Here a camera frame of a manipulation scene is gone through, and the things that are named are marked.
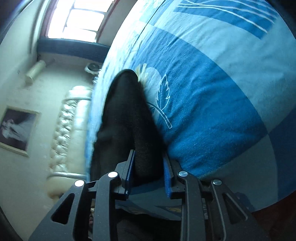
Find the black pants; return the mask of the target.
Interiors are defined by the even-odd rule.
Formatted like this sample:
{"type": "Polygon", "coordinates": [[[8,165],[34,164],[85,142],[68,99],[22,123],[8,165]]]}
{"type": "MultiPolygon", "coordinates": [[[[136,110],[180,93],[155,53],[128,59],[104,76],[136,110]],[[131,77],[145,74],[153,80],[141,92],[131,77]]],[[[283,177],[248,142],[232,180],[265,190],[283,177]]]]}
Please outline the black pants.
{"type": "Polygon", "coordinates": [[[136,73],[119,72],[109,88],[97,132],[90,179],[99,180],[135,151],[132,184],[140,186],[164,175],[166,146],[158,132],[136,73]]]}

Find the cream tufted leather headboard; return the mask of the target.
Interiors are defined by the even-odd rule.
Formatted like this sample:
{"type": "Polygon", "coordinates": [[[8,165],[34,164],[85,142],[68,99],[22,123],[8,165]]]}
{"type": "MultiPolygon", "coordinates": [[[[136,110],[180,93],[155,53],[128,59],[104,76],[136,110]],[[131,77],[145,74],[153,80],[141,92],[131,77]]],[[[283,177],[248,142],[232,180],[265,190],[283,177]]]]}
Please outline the cream tufted leather headboard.
{"type": "Polygon", "coordinates": [[[85,143],[88,131],[92,88],[69,90],[58,114],[50,149],[47,195],[54,202],[77,180],[87,180],[85,143]]]}

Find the blue patterned bed sheet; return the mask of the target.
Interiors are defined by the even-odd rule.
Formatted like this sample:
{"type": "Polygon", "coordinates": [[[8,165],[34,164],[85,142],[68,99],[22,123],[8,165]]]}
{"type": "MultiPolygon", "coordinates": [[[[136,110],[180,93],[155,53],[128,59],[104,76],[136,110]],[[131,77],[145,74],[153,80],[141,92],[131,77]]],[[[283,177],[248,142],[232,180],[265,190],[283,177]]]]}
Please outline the blue patterned bed sheet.
{"type": "Polygon", "coordinates": [[[137,1],[92,94],[86,163],[115,75],[144,68],[170,158],[250,210],[295,191],[295,31],[276,1],[137,1]]]}

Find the window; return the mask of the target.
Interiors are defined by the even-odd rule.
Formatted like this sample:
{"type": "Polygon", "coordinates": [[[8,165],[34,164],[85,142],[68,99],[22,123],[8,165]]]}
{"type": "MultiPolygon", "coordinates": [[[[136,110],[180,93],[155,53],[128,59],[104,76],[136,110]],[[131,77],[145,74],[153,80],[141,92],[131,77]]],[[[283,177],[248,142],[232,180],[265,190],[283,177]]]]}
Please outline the window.
{"type": "Polygon", "coordinates": [[[56,1],[45,36],[94,43],[112,5],[113,1],[56,1]]]}

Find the framed wall picture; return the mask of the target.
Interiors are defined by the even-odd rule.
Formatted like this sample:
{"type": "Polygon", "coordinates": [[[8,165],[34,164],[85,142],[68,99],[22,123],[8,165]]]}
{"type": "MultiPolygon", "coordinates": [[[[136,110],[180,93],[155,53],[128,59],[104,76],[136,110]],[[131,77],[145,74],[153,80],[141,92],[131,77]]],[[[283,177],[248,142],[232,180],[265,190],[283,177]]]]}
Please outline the framed wall picture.
{"type": "Polygon", "coordinates": [[[1,116],[1,148],[22,156],[29,156],[31,136],[40,112],[6,106],[1,116]]]}

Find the white wall air conditioner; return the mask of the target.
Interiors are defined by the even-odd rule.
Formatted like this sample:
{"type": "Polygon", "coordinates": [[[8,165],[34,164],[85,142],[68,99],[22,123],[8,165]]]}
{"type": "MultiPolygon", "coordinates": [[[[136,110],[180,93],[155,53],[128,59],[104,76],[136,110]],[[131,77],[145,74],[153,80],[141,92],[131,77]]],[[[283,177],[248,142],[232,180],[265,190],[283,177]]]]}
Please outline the white wall air conditioner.
{"type": "Polygon", "coordinates": [[[33,65],[25,74],[25,83],[32,84],[45,67],[46,62],[44,60],[36,62],[35,65],[33,65]]]}

